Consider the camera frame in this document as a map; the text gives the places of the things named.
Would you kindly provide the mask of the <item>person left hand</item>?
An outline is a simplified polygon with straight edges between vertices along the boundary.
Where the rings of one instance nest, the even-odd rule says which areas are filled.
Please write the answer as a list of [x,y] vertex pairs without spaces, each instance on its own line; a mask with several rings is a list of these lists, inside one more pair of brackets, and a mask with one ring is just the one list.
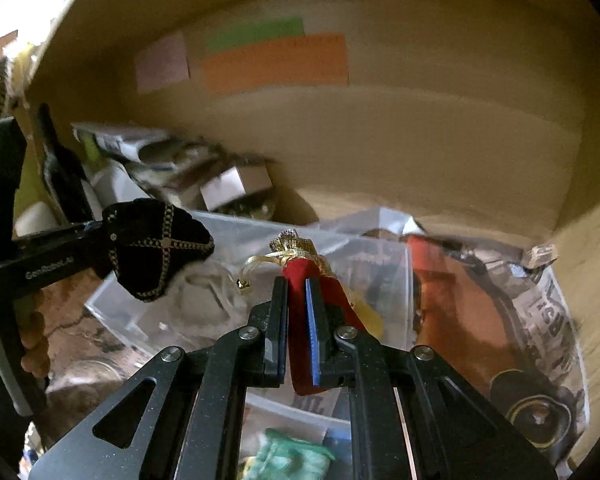
[[36,379],[45,378],[50,372],[48,339],[45,332],[44,315],[38,310],[43,296],[40,292],[27,296],[26,306],[18,320],[20,340],[24,355],[20,360],[22,369]]

